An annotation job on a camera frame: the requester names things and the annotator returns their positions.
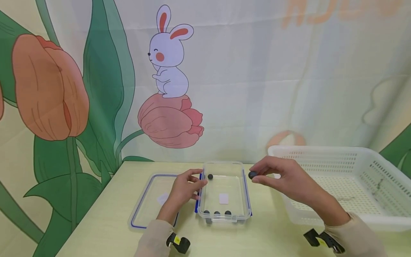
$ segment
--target wrist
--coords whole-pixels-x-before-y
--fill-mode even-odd
[[[157,220],[167,221],[172,226],[174,225],[175,217],[180,210],[180,206],[167,200],[158,213]]]
[[[328,192],[324,191],[310,206],[331,227],[338,227],[351,220],[350,215],[343,209],[339,202]]]

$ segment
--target white rabbit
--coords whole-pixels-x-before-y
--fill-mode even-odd
[[[177,68],[184,59],[184,49],[181,40],[189,39],[194,29],[188,24],[181,24],[167,33],[171,11],[167,5],[162,5],[157,12],[157,29],[150,41],[148,58],[157,70],[152,77],[156,80],[158,93],[164,98],[180,97],[187,93],[188,79]]]

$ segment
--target wrist strap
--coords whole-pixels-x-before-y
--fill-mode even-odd
[[[345,253],[344,247],[342,247],[332,236],[326,232],[322,232],[318,235],[315,229],[311,229],[304,234],[305,239],[309,242],[311,246],[318,247],[320,245],[332,248],[335,253]]]

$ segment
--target light yellow table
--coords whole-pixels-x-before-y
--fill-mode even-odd
[[[130,231],[127,221],[150,175],[201,167],[199,163],[125,162],[57,257],[132,257],[143,231]],[[186,256],[334,256],[329,249],[309,246],[302,236],[309,227],[290,222],[279,193],[249,180],[248,189],[253,217],[243,228],[207,227],[194,213],[194,200],[183,207],[175,231],[191,242]],[[379,236],[389,257],[411,255],[411,232]],[[173,249],[170,256],[180,254]]]

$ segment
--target rabbit ear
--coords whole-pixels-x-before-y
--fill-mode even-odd
[[[194,34],[194,29],[188,24],[181,24],[173,28],[170,32],[170,39],[186,40]]]
[[[168,5],[162,5],[157,12],[157,29],[158,33],[167,31],[167,27],[170,23],[171,10]]]

